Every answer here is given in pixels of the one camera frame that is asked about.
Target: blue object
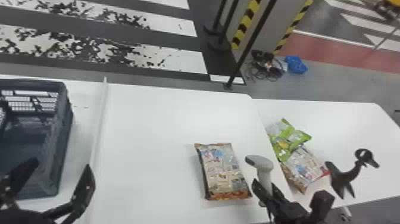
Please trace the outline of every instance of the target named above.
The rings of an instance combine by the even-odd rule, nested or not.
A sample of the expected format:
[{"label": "blue object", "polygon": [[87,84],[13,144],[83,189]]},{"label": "blue object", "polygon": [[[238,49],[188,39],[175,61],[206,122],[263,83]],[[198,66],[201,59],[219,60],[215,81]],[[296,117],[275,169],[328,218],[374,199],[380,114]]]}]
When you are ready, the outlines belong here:
[{"label": "blue object", "polygon": [[301,59],[295,55],[286,56],[285,62],[287,63],[287,66],[291,73],[304,74],[306,71],[308,71],[307,66],[303,64]]}]

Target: yellow and black hazard tape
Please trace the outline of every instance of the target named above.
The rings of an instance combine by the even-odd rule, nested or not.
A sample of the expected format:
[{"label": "yellow and black hazard tape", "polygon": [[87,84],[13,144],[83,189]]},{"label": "yellow and black hazard tape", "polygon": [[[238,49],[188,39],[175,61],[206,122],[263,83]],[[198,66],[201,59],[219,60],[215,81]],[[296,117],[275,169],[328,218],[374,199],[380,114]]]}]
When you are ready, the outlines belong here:
[{"label": "yellow and black hazard tape", "polygon": [[236,34],[232,40],[232,49],[239,49],[239,45],[243,38],[246,35],[246,31],[249,29],[251,26],[251,23],[253,21],[254,15],[258,12],[260,9],[260,2],[262,0],[251,0],[249,5],[247,6],[247,10],[245,12],[245,15],[242,18],[242,21],[240,22],[239,28],[237,28]]},{"label": "yellow and black hazard tape", "polygon": [[311,6],[311,4],[313,4],[313,2],[314,2],[313,0],[307,0],[305,2],[305,4],[304,4],[303,8],[301,9],[300,13],[296,15],[295,19],[293,20],[293,23],[289,26],[289,28],[287,28],[287,31],[286,31],[285,35],[283,36],[283,38],[279,41],[278,45],[276,46],[275,51],[274,51],[274,55],[279,54],[280,50],[285,45],[285,43],[288,40],[288,38],[293,33],[293,30],[295,30],[297,24],[299,24],[300,20],[304,17],[305,13],[307,12],[307,10]]}]

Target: green snack bag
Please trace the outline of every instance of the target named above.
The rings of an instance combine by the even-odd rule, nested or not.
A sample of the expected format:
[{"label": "green snack bag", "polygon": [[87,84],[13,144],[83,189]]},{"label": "green snack bag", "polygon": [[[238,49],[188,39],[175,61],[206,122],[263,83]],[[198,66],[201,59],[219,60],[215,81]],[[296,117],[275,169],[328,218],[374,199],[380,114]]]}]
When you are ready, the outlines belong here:
[{"label": "green snack bag", "polygon": [[296,130],[286,119],[268,126],[266,129],[276,157],[286,162],[293,150],[311,139],[311,136],[301,130]]}]

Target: red floor stripe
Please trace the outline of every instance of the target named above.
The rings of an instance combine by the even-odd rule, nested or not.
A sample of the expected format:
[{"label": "red floor stripe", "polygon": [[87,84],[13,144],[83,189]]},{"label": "red floor stripe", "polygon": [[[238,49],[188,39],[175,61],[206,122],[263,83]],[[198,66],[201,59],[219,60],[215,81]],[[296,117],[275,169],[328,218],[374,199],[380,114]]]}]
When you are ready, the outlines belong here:
[{"label": "red floor stripe", "polygon": [[400,73],[400,52],[373,50],[338,41],[293,33],[280,55],[376,71]]}]

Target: snack bag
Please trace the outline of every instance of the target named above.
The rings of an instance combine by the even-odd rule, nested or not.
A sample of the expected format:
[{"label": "snack bag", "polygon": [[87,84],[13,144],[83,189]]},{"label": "snack bag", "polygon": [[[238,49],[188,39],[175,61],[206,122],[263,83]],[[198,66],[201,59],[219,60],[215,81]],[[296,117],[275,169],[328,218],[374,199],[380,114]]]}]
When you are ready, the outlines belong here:
[{"label": "snack bag", "polygon": [[212,201],[252,197],[231,143],[195,144],[203,168],[205,198]]},{"label": "snack bag", "polygon": [[281,162],[288,160],[294,149],[311,139],[311,136],[296,130],[285,119],[268,126],[265,130],[270,137],[275,155]]},{"label": "snack bag", "polygon": [[287,181],[303,194],[311,183],[329,175],[326,166],[304,146],[294,150],[280,165]]}]

